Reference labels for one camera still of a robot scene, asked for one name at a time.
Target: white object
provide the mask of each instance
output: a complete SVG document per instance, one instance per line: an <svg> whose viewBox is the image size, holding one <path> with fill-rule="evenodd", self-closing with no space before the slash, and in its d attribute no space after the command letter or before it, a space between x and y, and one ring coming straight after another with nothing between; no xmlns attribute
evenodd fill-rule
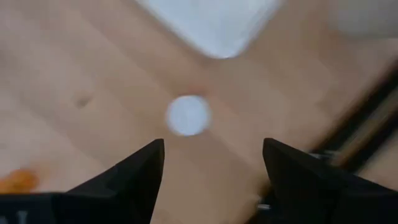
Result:
<svg viewBox="0 0 398 224"><path fill-rule="evenodd" d="M167 109L169 128L181 136L193 136L203 132L210 124L211 111L206 100L200 96L181 96Z"/></svg>
<svg viewBox="0 0 398 224"><path fill-rule="evenodd" d="M280 7L282 0L137 0L203 54L241 53Z"/></svg>

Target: wooden floor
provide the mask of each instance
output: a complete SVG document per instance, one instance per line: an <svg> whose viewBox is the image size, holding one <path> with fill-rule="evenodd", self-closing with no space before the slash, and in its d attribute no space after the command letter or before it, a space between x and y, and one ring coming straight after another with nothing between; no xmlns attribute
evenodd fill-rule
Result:
<svg viewBox="0 0 398 224"><path fill-rule="evenodd" d="M266 182L262 139L310 149L398 54L328 28L325 1L286 1L240 57L212 60L133 0L0 0L0 175L68 190L164 138L153 223L241 223ZM201 135L165 125L184 94L210 102Z"/></svg>

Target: black plastic part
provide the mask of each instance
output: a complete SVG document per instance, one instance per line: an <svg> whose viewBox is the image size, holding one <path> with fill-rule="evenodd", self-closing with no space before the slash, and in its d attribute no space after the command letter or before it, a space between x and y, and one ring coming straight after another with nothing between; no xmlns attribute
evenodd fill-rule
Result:
<svg viewBox="0 0 398 224"><path fill-rule="evenodd" d="M149 224L163 164L157 139L68 192L0 195L0 223Z"/></svg>
<svg viewBox="0 0 398 224"><path fill-rule="evenodd" d="M264 162L289 223L398 223L398 192L265 139Z"/></svg>

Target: white ball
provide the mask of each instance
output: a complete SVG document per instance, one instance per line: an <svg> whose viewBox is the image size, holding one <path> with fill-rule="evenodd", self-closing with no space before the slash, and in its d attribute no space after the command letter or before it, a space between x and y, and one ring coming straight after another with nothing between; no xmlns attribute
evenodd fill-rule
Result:
<svg viewBox="0 0 398 224"><path fill-rule="evenodd" d="M169 128L181 136L193 136L203 132L210 124L211 111L200 96L181 96L173 100L166 114Z"/></svg>

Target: orange object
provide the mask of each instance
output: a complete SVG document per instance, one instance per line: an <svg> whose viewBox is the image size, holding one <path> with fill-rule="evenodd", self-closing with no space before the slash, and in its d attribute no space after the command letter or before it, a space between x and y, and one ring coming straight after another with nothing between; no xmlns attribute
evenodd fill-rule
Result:
<svg viewBox="0 0 398 224"><path fill-rule="evenodd" d="M37 176L31 170L15 170L0 179L0 194L29 193L38 183Z"/></svg>

